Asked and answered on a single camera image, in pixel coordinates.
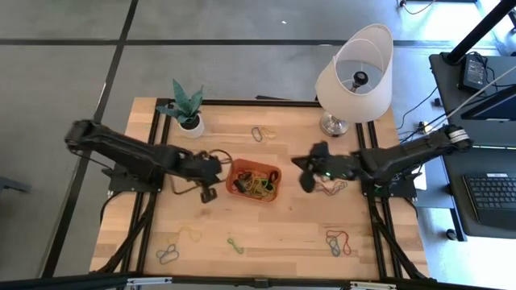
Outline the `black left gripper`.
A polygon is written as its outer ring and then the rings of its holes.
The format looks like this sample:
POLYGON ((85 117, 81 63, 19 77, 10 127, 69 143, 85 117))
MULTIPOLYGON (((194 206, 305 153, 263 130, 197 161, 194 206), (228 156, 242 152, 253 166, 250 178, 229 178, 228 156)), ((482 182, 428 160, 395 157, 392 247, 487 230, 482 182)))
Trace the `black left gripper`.
MULTIPOLYGON (((220 179, 218 174, 222 172, 222 163, 218 157, 209 155, 206 151, 200 151, 194 155, 187 155, 181 159, 179 173, 187 180, 197 181, 206 186, 217 184, 220 179)), ((214 200, 218 194, 215 188, 202 187, 200 194, 202 203, 214 200)))

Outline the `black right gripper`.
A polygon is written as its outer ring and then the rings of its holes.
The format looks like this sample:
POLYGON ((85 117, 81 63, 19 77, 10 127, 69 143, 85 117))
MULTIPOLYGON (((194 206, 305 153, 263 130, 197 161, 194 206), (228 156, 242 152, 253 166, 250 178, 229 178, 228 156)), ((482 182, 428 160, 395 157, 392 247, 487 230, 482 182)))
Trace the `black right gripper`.
POLYGON ((308 155, 293 157, 293 164, 307 166, 312 163, 312 172, 303 171, 299 176, 299 184, 306 193, 315 189, 315 177, 326 176, 331 180, 356 180, 360 171, 360 161, 353 155, 330 155, 326 141, 315 143, 308 155))

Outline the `orange plastic bin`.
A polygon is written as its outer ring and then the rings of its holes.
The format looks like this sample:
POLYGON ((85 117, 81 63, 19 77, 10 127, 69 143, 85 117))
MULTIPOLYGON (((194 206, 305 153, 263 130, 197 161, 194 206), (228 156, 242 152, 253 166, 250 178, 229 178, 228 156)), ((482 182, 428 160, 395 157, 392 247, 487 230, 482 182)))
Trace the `orange plastic bin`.
POLYGON ((278 167, 275 167, 275 166, 272 166, 269 164, 258 163, 258 162, 247 160, 247 159, 236 159, 233 161, 233 164, 231 165, 231 169, 227 175, 226 188, 230 194, 236 195, 238 197, 244 197, 244 198, 251 199, 254 201, 272 202, 272 201, 275 201, 277 199, 277 196, 279 195, 280 183, 281 183, 281 170, 278 167), (267 175, 267 177, 271 171, 278 171, 279 178, 274 182, 275 193, 270 198, 264 198, 264 199, 257 199, 257 198, 250 197, 246 193, 240 193, 237 190, 237 188, 233 185, 233 182, 235 180, 239 180, 237 177, 237 172, 239 170, 256 170, 256 171, 265 173, 267 175))

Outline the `grey-blue rubber band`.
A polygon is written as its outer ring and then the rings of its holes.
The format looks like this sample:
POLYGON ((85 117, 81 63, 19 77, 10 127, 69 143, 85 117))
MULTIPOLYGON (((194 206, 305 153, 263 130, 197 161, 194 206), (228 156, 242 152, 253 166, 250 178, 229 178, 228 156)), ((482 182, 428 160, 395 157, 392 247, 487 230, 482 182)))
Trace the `grey-blue rubber band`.
POLYGON ((334 257, 338 257, 341 254, 341 250, 339 247, 338 238, 335 236, 327 236, 326 243, 330 247, 331 255, 334 257))

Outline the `snake plant in white pot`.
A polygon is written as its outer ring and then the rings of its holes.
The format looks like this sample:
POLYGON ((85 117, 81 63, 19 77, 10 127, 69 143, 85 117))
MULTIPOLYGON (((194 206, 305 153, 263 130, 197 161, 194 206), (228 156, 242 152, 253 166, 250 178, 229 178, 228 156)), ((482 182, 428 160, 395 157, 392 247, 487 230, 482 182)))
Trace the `snake plant in white pot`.
POLYGON ((174 103, 172 105, 157 106, 156 110, 169 117, 175 118, 185 136, 191 139, 199 138, 205 130, 200 107, 204 93, 201 87, 189 96, 181 84, 173 79, 174 103))

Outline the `white shade table lamp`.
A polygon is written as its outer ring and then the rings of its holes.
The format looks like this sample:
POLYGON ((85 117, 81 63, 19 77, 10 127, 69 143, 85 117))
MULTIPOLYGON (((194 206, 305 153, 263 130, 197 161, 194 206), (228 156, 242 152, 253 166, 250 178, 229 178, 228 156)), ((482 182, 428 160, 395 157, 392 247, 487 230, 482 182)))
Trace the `white shade table lamp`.
POLYGON ((383 24, 355 33, 332 56, 315 83, 324 113, 325 135, 338 137, 352 123, 371 122, 390 107, 393 96, 393 36, 383 24))

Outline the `black side desk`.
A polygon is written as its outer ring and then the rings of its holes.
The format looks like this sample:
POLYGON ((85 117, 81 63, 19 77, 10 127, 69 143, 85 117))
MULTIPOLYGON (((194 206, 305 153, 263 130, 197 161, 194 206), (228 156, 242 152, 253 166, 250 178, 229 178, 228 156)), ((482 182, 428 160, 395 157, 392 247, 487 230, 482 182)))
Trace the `black side desk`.
POLYGON ((481 225, 475 216, 462 176, 476 173, 516 173, 516 150, 473 148, 446 155, 451 194, 456 203, 463 231, 468 236, 516 239, 516 230, 481 225))
POLYGON ((480 105, 499 91, 516 85, 516 56, 490 56, 489 67, 500 79, 498 89, 489 87, 479 97, 458 89, 461 66, 451 66, 444 62, 440 54, 429 57, 431 70, 434 74, 444 109, 450 113, 460 107, 448 122, 464 128, 469 138, 477 146, 487 147, 516 147, 516 121, 472 120, 462 119, 460 115, 475 106, 480 105))

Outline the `black keyboard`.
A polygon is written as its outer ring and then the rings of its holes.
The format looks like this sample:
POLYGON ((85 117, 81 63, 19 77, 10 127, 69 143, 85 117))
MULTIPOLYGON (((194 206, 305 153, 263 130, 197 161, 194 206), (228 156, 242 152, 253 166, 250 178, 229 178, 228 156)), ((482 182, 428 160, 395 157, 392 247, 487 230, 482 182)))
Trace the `black keyboard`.
POLYGON ((462 179, 481 225, 516 230, 516 173, 466 174, 462 179))

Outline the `black power adapter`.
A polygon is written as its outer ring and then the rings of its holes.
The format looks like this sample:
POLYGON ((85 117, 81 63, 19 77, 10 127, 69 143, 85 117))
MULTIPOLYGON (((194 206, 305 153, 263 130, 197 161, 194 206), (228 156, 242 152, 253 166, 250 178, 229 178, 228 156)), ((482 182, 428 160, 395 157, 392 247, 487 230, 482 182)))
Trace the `black power adapter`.
POLYGON ((476 93, 487 84, 485 59, 478 54, 466 55, 462 61, 458 89, 476 93))

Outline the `black computer monitor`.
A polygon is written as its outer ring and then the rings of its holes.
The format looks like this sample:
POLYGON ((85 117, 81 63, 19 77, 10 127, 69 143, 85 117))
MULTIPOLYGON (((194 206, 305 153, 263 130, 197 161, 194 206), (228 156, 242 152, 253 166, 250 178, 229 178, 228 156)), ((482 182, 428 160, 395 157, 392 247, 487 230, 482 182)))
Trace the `black computer monitor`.
POLYGON ((503 89, 460 115, 462 119, 516 121, 516 85, 503 89))

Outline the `grey chair leg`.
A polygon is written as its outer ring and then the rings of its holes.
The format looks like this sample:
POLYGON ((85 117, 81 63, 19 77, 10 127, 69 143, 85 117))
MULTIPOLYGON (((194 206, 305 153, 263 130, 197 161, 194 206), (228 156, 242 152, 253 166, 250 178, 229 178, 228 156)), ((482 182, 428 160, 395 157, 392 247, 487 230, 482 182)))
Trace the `grey chair leg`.
POLYGON ((31 190, 31 186, 28 184, 20 183, 16 180, 0 176, 0 193, 4 189, 13 189, 21 193, 28 193, 31 190))

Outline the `black stand pole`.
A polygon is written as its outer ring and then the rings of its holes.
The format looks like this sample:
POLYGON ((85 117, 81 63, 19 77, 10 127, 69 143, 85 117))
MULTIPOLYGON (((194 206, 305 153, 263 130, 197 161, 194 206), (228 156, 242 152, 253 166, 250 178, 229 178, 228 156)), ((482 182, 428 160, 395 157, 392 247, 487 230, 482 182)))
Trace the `black stand pole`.
POLYGON ((467 52, 506 16, 509 16, 514 29, 516 29, 516 0, 500 0, 450 53, 441 53, 444 62, 448 65, 455 65, 461 62, 467 52))

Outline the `long black frame beam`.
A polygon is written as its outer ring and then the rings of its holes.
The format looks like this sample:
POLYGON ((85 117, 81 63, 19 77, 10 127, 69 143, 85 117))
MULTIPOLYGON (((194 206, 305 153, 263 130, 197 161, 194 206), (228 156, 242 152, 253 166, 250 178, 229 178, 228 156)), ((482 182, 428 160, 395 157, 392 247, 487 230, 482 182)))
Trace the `long black frame beam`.
POLYGON ((345 288, 349 290, 351 281, 377 282, 395 284, 397 290, 501 290, 460 284, 448 284, 433 279, 408 280, 401 278, 384 278, 382 280, 312 280, 312 279, 275 279, 275 278, 231 278, 205 277, 187 275, 141 275, 136 272, 127 273, 90 273, 30 280, 0 281, 0 290, 106 290, 127 287, 129 278, 139 277, 172 277, 171 284, 207 284, 248 286, 266 289, 271 287, 326 287, 345 288))

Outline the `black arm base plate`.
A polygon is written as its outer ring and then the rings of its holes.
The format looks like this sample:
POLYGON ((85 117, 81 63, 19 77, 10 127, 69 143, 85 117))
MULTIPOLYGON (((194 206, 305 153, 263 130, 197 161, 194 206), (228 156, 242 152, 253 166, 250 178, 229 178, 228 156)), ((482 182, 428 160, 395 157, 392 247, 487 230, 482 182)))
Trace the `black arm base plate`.
POLYGON ((408 176, 398 173, 387 185, 375 184, 370 180, 360 182, 362 193, 366 197, 401 197, 416 198, 417 193, 414 187, 414 180, 408 176))
POLYGON ((163 173, 152 174, 148 179, 145 179, 129 173, 128 170, 118 164, 111 171, 104 170, 104 173, 110 177, 108 189, 112 192, 152 193, 160 192, 163 188, 163 173))

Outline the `silver bracket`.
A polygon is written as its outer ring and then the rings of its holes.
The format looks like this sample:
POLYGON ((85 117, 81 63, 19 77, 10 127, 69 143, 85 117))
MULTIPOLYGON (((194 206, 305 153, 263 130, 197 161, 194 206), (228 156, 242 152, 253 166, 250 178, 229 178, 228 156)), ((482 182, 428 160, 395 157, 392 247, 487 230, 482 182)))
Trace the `silver bracket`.
POLYGON ((127 280, 128 287, 139 287, 145 285, 158 285, 158 284, 171 284, 173 282, 172 277, 139 277, 129 278, 127 280))
POLYGON ((377 282, 351 281, 349 290, 397 290, 397 286, 377 282))

